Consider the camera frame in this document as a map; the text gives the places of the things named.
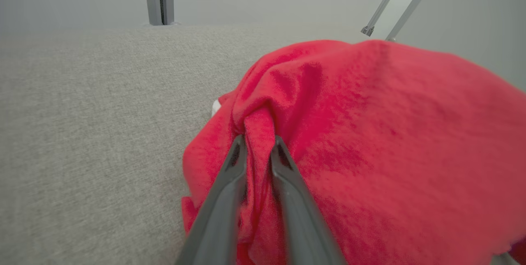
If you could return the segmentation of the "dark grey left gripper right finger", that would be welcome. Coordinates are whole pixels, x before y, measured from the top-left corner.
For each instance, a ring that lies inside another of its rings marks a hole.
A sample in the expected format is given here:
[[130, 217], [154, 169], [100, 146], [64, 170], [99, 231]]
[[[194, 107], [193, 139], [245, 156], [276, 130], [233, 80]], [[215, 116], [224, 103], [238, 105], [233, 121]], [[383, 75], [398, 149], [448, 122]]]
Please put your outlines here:
[[347, 264], [280, 136], [275, 136], [269, 162], [272, 187], [284, 223], [288, 265]]

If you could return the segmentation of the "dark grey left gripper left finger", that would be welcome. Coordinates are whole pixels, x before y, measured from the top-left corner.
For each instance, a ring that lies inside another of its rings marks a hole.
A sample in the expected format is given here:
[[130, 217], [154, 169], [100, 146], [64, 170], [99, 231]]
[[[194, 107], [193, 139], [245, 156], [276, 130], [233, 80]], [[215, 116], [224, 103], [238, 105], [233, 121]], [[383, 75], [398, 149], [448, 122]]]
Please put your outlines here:
[[247, 190], [247, 146], [232, 143], [209, 194], [190, 229], [176, 265], [234, 265], [239, 209]]

